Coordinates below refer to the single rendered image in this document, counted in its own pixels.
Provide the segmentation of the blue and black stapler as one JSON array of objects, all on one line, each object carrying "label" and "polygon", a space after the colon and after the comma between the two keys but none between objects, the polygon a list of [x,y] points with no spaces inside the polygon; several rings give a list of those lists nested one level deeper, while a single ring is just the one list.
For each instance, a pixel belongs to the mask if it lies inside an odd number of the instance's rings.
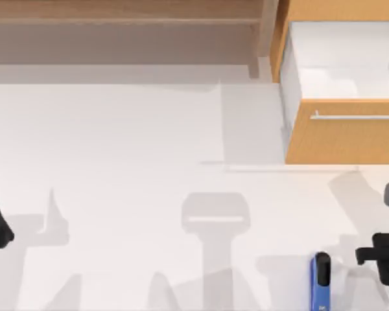
[{"label": "blue and black stapler", "polygon": [[331,311],[331,257],[317,252],[310,263],[310,311]]}]

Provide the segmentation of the pale wooden drawer front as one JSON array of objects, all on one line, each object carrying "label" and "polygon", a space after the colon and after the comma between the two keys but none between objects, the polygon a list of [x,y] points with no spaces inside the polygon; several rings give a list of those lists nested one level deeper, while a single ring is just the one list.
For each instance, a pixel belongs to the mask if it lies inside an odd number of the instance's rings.
[{"label": "pale wooden drawer front", "polygon": [[389,115],[389,99],[303,99],[285,162],[290,165],[389,165],[389,120],[310,120],[324,115]]}]

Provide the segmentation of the pulled-out drawer with grey inside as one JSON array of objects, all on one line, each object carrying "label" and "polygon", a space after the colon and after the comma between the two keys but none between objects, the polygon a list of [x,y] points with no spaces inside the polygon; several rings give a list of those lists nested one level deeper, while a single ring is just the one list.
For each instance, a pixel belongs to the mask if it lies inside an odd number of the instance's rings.
[{"label": "pulled-out drawer with grey inside", "polygon": [[287,133],[303,99],[389,99],[389,21],[290,23],[280,88]]}]

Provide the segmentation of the wooden open shelf unit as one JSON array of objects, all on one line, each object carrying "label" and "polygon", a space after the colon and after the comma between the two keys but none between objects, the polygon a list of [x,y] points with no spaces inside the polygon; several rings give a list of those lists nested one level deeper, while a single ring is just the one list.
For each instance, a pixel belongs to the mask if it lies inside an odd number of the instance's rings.
[{"label": "wooden open shelf unit", "polygon": [[0,0],[0,23],[245,25],[252,31],[250,78],[273,33],[279,0]]}]

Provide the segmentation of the wooden cupboard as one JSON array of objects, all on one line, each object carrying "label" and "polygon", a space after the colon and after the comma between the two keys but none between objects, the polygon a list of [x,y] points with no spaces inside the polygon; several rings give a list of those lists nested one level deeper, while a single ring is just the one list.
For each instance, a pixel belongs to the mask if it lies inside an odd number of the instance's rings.
[{"label": "wooden cupboard", "polygon": [[279,0],[269,56],[274,83],[293,21],[389,21],[389,0]]}]

